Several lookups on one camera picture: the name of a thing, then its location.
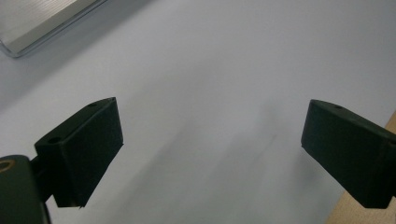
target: black plastic part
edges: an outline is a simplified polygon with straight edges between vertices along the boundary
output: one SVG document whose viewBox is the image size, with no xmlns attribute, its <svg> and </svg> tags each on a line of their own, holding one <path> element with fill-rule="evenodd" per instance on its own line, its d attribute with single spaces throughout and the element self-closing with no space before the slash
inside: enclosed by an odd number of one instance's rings
<svg viewBox="0 0 396 224">
<path fill-rule="evenodd" d="M 0 158 L 0 202 L 1 224 L 50 223 L 31 164 L 25 156 Z"/>
<path fill-rule="evenodd" d="M 108 98 L 85 106 L 35 143 L 38 170 L 44 183 L 54 185 L 59 207 L 86 205 L 122 142 L 117 101 Z"/>
<path fill-rule="evenodd" d="M 303 148 L 361 205 L 386 208 L 396 190 L 396 135 L 339 106 L 312 100 Z"/>
</svg>

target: white surface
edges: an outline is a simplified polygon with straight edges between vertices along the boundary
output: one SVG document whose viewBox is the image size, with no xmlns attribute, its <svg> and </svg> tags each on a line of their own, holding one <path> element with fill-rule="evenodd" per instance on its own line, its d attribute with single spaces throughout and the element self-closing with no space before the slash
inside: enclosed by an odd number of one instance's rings
<svg viewBox="0 0 396 224">
<path fill-rule="evenodd" d="M 119 102 L 125 146 L 54 224 L 323 223 L 342 188 L 300 147 L 309 100 L 385 125 L 392 1 L 107 1 L 44 48 L 0 55 L 1 155 Z"/>
<path fill-rule="evenodd" d="M 18 53 L 95 0 L 1 0 L 0 43 Z"/>
</svg>

